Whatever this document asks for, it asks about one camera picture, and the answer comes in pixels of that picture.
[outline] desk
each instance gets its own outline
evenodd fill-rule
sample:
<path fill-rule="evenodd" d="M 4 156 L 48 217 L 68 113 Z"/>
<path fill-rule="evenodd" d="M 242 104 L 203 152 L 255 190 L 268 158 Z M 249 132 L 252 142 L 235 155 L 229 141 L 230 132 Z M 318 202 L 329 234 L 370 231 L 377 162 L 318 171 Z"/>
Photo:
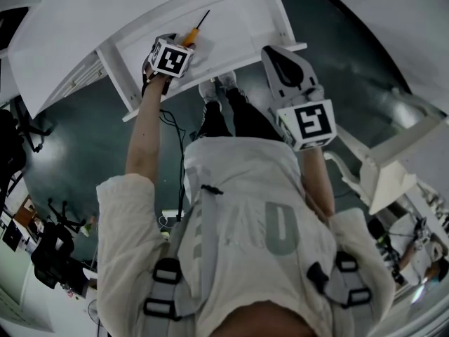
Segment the desk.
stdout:
<path fill-rule="evenodd" d="M 129 113 L 140 105 L 142 62 L 154 37 L 186 34 L 211 9 L 189 73 L 166 98 L 260 60 L 260 50 L 297 44 L 281 0 L 42 0 L 17 30 L 8 57 L 34 118 L 83 86 L 109 75 Z"/>

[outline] dark gray floor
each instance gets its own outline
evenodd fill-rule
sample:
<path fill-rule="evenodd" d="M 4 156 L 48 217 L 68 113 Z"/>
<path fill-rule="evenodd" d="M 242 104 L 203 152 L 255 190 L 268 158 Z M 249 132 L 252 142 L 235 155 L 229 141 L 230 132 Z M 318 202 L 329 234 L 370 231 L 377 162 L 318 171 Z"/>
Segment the dark gray floor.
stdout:
<path fill-rule="evenodd" d="M 368 146 L 392 136 L 396 102 L 388 93 L 400 84 L 393 78 L 386 59 L 366 36 L 327 0 L 282 0 L 297 41 L 309 48 L 299 54 L 314 67 L 326 96 L 334 104 L 337 123 Z M 250 100 L 263 109 L 269 90 L 262 65 L 239 69 L 239 86 Z M 163 103 L 180 127 L 189 134 L 199 130 L 203 101 L 197 88 L 192 88 Z M 42 115 L 55 124 L 54 132 L 45 139 L 38 154 L 28 152 L 25 181 L 41 216 L 48 214 L 46 201 L 56 204 L 66 199 L 70 218 L 89 219 L 98 214 L 95 187 L 108 177 L 124 172 L 126 150 L 133 121 L 123 123 L 127 113 L 108 78 L 61 100 Z M 223 114 L 230 131 L 232 111 L 223 102 Z M 340 154 L 350 169 L 357 173 L 359 163 L 338 140 L 330 147 Z M 156 186 L 156 212 L 177 208 L 179 189 L 180 147 L 173 127 L 161 127 L 161 163 Z M 349 192 L 333 164 L 330 176 L 337 197 L 337 209 L 364 207 Z M 76 238 L 75 257 L 89 259 L 97 236 Z"/>

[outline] black chair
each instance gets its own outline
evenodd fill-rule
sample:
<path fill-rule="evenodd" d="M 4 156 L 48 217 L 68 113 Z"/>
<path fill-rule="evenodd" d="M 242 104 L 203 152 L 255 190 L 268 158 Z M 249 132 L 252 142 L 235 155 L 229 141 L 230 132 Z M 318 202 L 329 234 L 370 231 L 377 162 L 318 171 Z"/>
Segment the black chair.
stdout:
<path fill-rule="evenodd" d="M 55 214 L 56 219 L 59 223 L 63 224 L 65 227 L 71 229 L 73 232 L 78 233 L 79 229 L 86 224 L 86 220 L 82 220 L 80 223 L 72 222 L 65 217 L 65 207 L 67 206 L 67 201 L 62 202 L 62 214 L 57 212 L 53 206 L 51 206 L 52 199 L 48 199 L 48 207 Z"/>
<path fill-rule="evenodd" d="M 31 255 L 34 275 L 51 289 L 60 283 L 83 296 L 88 280 L 83 273 L 83 265 L 70 258 L 73 250 L 72 234 L 61 224 L 47 222 L 43 237 Z"/>
<path fill-rule="evenodd" d="M 22 170 L 27 162 L 27 155 L 22 147 L 23 139 L 19 136 L 16 125 L 17 120 L 8 110 L 0 110 L 1 144 L 5 147 L 0 154 L 0 206 L 2 208 L 6 197 L 21 178 L 14 178 L 14 174 Z"/>
<path fill-rule="evenodd" d="M 17 114 L 17 118 L 19 120 L 19 127 L 17 131 L 19 134 L 23 134 L 33 152 L 39 152 L 42 149 L 42 144 L 40 143 L 35 147 L 30 133 L 34 133 L 39 136 L 48 136 L 51 133 L 51 129 L 49 128 L 42 131 L 34 126 L 31 126 L 31 117 L 29 112 L 28 110 L 25 110 L 25 113 L 22 113 L 22 110 L 20 109 L 20 100 L 21 96 L 16 97 L 14 100 L 15 113 Z"/>

